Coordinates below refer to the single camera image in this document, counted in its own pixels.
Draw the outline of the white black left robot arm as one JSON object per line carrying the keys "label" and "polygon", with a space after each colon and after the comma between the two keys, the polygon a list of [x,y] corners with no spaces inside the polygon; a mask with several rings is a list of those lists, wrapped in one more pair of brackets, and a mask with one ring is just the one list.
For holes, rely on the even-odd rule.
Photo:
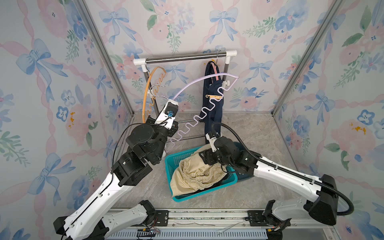
{"label": "white black left robot arm", "polygon": [[134,124],[126,139],[127,151],[114,161],[104,182],[78,210],[54,221],[56,234],[63,240],[105,240],[127,227],[152,224],[157,211],[148,200],[119,213],[108,215],[108,211],[152,171],[152,165],[160,163],[168,138],[178,129],[174,120],[163,115]]}

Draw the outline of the pink clothes hanger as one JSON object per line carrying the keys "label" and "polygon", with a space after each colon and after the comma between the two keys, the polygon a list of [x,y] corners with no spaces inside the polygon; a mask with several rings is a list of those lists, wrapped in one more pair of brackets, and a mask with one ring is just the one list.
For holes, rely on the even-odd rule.
{"label": "pink clothes hanger", "polygon": [[[217,62],[215,62],[215,60],[211,60],[211,68],[212,68],[212,71],[214,72],[214,74],[218,74],[218,69],[217,69]],[[218,81],[220,78],[219,76],[215,76],[215,79],[216,81]]]}

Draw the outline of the orange clothes hanger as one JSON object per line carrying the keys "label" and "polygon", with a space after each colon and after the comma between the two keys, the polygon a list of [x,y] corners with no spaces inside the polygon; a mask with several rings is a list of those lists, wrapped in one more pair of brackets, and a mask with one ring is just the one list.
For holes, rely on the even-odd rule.
{"label": "orange clothes hanger", "polygon": [[[152,94],[152,88],[155,87],[155,93],[159,91],[159,85],[163,82],[167,72],[163,67],[155,67],[150,73],[148,72],[147,84],[145,87],[145,93],[143,97],[143,108],[142,108],[142,122],[145,123],[147,117],[152,112],[155,112],[155,116],[159,115],[159,108],[157,106],[156,97]],[[152,84],[151,81],[154,77],[157,78],[157,82]]]}

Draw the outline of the black shorts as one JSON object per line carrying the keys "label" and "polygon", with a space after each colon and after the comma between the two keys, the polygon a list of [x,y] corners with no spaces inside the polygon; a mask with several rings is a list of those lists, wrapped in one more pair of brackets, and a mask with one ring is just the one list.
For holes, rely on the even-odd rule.
{"label": "black shorts", "polygon": [[203,190],[197,190],[197,191],[195,191],[195,192],[193,192],[193,193],[189,193],[189,194],[179,195],[179,196],[177,196],[177,197],[185,198],[185,197],[188,197],[188,196],[190,196],[190,195],[198,194],[198,193],[201,193],[201,192],[208,191],[208,190],[210,190],[210,189],[216,188],[216,187],[220,186],[220,185],[222,184],[222,182],[225,181],[227,178],[228,178],[228,176],[225,176],[222,180],[220,180],[219,182],[215,183],[214,185],[212,185],[212,186],[209,187],[209,188],[205,188],[205,189],[203,189]]}

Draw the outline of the navy blue shorts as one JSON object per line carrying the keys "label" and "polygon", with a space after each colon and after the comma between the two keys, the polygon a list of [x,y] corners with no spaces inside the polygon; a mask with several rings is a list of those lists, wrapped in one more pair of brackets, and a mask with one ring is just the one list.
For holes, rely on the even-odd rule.
{"label": "navy blue shorts", "polygon": [[[207,63],[206,70],[205,70],[205,76],[213,75],[214,72],[211,68],[211,61]],[[213,104],[210,102],[209,98],[206,98],[206,95],[218,95],[221,96],[221,94],[218,93],[218,88],[222,86],[223,80],[222,77],[219,76],[219,80],[216,81],[215,77],[207,78],[204,80],[203,85],[203,107],[207,107],[208,109],[213,108]],[[205,124],[205,135],[211,131],[211,125],[214,122],[222,122],[222,116],[223,116],[223,105],[224,100],[221,99],[220,101],[216,101],[215,99],[212,100],[212,102],[215,104],[215,107],[207,112],[207,116],[204,117],[201,122],[204,122]]]}

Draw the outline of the beige shorts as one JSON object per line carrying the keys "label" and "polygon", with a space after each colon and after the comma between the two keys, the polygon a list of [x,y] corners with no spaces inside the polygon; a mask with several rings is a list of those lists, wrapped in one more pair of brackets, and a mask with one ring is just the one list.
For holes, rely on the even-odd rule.
{"label": "beige shorts", "polygon": [[206,165],[199,155],[204,150],[210,150],[209,144],[199,148],[188,158],[181,160],[174,170],[170,187],[173,197],[193,194],[208,189],[227,177],[220,163]]}

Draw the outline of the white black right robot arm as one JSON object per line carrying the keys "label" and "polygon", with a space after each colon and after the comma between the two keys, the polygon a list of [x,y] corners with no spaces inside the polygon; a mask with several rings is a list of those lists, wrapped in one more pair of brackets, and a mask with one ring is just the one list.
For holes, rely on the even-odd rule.
{"label": "white black right robot arm", "polygon": [[299,195],[296,199],[269,201],[261,217],[253,217],[253,221],[275,227],[288,224],[291,219],[309,217],[328,226],[337,223],[339,198],[335,193],[335,181],[330,176],[310,177],[245,147],[239,148],[226,137],[212,138],[210,145],[209,149],[199,152],[205,164],[230,166],[238,174],[272,181]]}

